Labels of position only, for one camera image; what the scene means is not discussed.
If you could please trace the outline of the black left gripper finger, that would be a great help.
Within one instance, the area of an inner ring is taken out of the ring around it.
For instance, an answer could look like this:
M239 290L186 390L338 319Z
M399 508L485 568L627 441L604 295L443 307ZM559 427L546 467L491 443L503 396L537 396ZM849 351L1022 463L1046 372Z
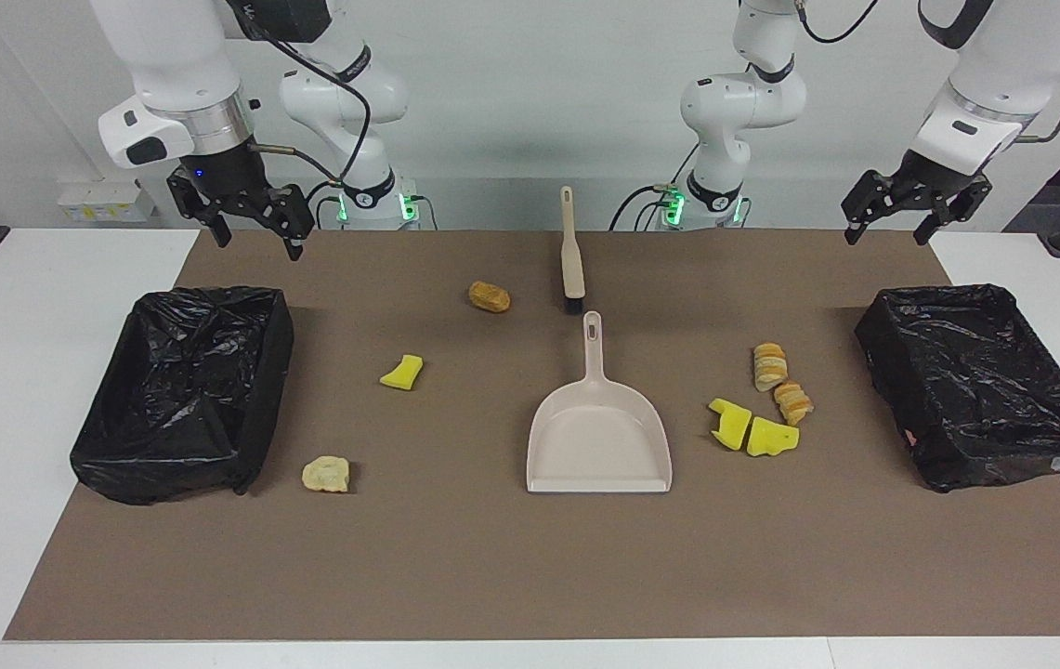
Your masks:
M907 193L908 181L899 174L884 177L878 171L865 171L843 198L847 244L856 245L870 224L898 213Z
M953 196L946 196L940 190L930 190L928 216L913 232L913 240L917 245L925 246L935 233L950 223L970 221L992 188L988 179L973 179Z

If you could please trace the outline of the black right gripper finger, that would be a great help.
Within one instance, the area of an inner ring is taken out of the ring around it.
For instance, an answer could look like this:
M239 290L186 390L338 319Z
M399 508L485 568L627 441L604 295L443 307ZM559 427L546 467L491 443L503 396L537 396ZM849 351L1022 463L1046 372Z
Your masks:
M262 188L257 204L257 223L283 242L292 261L304 253L305 241L316 228L306 195L297 184Z
M220 212L220 203L206 203L199 190L189 177L184 166L178 166L167 177L167 188L178 214L189 221L198 221L214 237L216 245L227 247L231 242L231 231Z

